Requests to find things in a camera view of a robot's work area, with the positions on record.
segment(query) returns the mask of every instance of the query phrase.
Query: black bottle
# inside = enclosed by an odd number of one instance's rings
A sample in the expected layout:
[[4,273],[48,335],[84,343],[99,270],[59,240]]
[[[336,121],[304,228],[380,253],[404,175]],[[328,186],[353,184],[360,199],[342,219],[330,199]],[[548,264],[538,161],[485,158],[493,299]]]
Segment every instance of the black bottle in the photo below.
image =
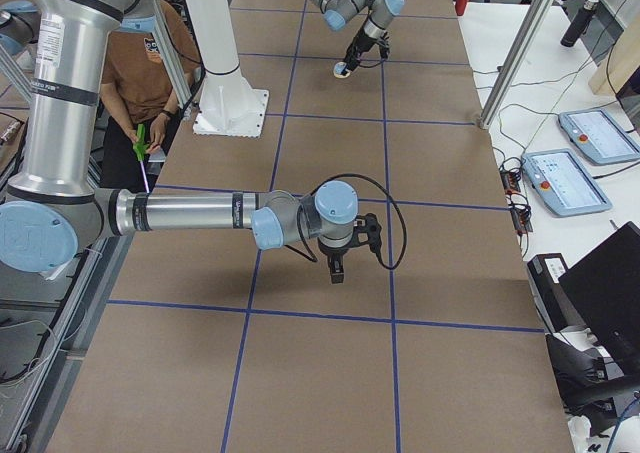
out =
[[582,8],[578,10],[576,17],[573,19],[567,29],[567,32],[562,37],[562,40],[560,40],[561,45],[573,46],[576,44],[580,35],[587,31],[587,27],[596,12],[598,3],[600,3],[600,0],[587,0],[584,2],[584,5],[582,5]]

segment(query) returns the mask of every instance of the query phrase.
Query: computer monitor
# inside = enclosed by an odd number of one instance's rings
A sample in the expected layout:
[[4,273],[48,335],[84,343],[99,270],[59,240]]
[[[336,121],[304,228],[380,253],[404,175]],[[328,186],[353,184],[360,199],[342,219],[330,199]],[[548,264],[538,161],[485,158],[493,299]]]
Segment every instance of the computer monitor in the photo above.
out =
[[626,223],[559,281],[620,369],[639,374],[640,229]]

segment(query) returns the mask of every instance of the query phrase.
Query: person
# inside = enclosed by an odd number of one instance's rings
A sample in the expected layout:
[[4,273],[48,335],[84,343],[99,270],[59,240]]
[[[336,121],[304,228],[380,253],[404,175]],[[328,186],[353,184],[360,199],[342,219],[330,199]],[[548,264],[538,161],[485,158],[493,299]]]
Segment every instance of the person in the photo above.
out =
[[[160,0],[167,29],[187,82],[193,83],[199,66],[197,47],[180,15]],[[147,154],[162,148],[169,150],[180,125],[178,99],[151,33],[114,31],[109,35],[100,99],[110,114],[104,135],[102,188],[122,188],[137,193],[145,191],[140,164],[133,150],[137,125],[145,125]],[[149,177],[153,188],[154,177]]]

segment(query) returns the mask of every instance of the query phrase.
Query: white table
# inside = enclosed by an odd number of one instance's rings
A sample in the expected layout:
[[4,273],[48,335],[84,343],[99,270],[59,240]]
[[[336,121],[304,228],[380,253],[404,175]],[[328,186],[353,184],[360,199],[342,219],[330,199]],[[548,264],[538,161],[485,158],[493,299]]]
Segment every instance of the white table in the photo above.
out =
[[[505,4],[470,3],[460,18],[460,26],[467,47],[471,66],[476,71],[496,71],[502,65],[509,48],[527,12],[527,6]],[[578,41],[573,48],[560,45],[560,38],[569,26],[569,20],[560,7],[554,6],[549,11],[544,24],[538,32],[523,62],[514,84],[520,82],[539,82],[563,77],[580,69],[589,58],[589,53]],[[600,44],[596,53],[604,51],[607,45]],[[556,83],[545,83],[533,86],[515,86],[509,90],[502,105],[505,108],[511,103],[519,103],[540,112],[556,112],[594,108],[615,101],[612,96],[595,96],[591,93],[588,81],[596,70],[591,62],[577,75],[570,75]],[[489,96],[491,86],[497,73],[475,74],[476,85],[482,104]],[[571,85],[562,99],[556,102],[562,92]],[[624,111],[616,103],[606,107],[618,123],[625,129],[632,125]],[[572,148],[566,134],[560,129],[557,117],[528,112],[517,106],[504,109],[500,115],[503,131],[523,145],[529,144],[527,152],[551,150],[556,148]],[[520,156],[522,148],[500,134],[499,121],[491,125],[491,137],[495,147],[500,148],[507,156]],[[632,138],[640,141],[637,133]],[[628,163],[594,166],[580,153],[582,163],[592,175],[609,173]],[[501,155],[496,159],[500,163]],[[526,194],[532,206],[531,223],[533,233],[529,235],[529,248],[525,260],[540,253],[562,253],[569,266],[575,264],[595,246],[614,232],[610,220],[621,226],[627,221],[640,224],[640,166],[624,173],[598,180],[605,194],[613,203],[613,208],[603,213],[559,218],[551,213],[540,197],[527,188]]]

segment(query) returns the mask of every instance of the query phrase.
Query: blue cable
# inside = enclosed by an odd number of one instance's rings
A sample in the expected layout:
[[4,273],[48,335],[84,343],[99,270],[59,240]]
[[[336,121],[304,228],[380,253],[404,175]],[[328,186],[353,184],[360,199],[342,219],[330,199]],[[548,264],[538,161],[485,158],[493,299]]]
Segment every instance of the blue cable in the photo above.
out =
[[618,421],[616,422],[616,426],[613,429],[613,433],[611,434],[611,439],[609,440],[609,446],[607,446],[607,452],[606,453],[611,453],[611,448],[613,447],[613,440],[615,440],[616,438],[616,434],[618,433],[618,429],[620,428],[620,425],[622,424],[622,422],[624,420],[626,420],[626,414],[627,412],[633,408],[633,406],[638,403],[640,401],[640,396],[638,396],[635,400],[633,400],[631,403],[629,403],[627,405],[627,407],[624,409],[624,411],[622,412],[622,414],[620,415],[620,417],[618,418]]

